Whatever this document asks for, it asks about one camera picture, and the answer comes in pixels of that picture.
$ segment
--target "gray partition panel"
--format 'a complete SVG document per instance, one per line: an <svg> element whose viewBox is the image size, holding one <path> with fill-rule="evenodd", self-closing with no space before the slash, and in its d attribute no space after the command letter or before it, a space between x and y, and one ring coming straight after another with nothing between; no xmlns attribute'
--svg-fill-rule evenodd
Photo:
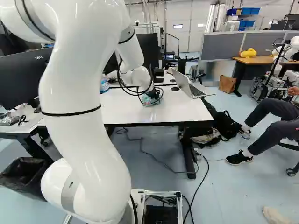
<svg viewBox="0 0 299 224"><path fill-rule="evenodd" d="M298 33L288 33L287 35L286 35L286 40L290 40L290 39L292 39L293 37L295 37L295 36L299 36L299 32Z"/></svg>
<svg viewBox="0 0 299 224"><path fill-rule="evenodd" d="M230 59L238 56L244 33L205 35L201 60Z"/></svg>
<svg viewBox="0 0 299 224"><path fill-rule="evenodd" d="M254 48L258 56L270 55L271 52L267 52L265 49L274 49L272 47L273 41L277 38L283 38L284 35L284 33L247 33L242 51Z"/></svg>

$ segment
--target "person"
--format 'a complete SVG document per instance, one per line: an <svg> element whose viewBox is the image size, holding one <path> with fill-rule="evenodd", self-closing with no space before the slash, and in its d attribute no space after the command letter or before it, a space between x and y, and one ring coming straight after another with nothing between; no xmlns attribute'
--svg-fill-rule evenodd
<svg viewBox="0 0 299 224"><path fill-rule="evenodd" d="M263 207L263 215L269 224L295 224L295 222L282 216L276 209L270 207Z"/></svg>
<svg viewBox="0 0 299 224"><path fill-rule="evenodd" d="M299 87L288 88L289 96L299 95ZM272 123L266 131L247 149L228 156L227 162L231 165L252 162L254 156L278 144L283 138L299 140L299 107L283 100L267 98L260 102L254 111L247 117L240 133L245 139L250 138L251 128L260 122L267 114L281 117L281 121Z"/></svg>

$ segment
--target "trash bin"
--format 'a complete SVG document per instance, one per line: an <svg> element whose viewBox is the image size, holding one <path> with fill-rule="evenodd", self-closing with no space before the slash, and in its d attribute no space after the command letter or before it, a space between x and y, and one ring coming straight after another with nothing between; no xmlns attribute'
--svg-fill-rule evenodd
<svg viewBox="0 0 299 224"><path fill-rule="evenodd" d="M41 191L41 179L49 166L44 159L16 159L0 174L0 186L33 199L46 201Z"/></svg>

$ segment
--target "black backpack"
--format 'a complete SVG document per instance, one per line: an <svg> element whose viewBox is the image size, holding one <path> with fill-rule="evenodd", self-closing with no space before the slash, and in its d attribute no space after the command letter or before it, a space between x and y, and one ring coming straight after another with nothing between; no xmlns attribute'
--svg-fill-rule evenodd
<svg viewBox="0 0 299 224"><path fill-rule="evenodd" d="M222 138L223 141L228 141L238 134L241 125L230 117L228 111L224 111L215 115L214 128L225 138Z"/></svg>

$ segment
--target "cubicle partition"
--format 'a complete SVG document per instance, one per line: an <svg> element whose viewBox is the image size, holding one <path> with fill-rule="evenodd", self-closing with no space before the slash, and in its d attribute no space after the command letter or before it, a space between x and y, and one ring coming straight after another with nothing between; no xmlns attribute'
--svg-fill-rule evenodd
<svg viewBox="0 0 299 224"><path fill-rule="evenodd" d="M202 47L199 53L198 67L204 70L204 85L218 86L220 75L232 76L235 60L231 57L254 48L258 56L271 55L273 42L290 40L299 35L299 31L290 30L261 30L261 31L235 31L215 32L203 34Z"/></svg>

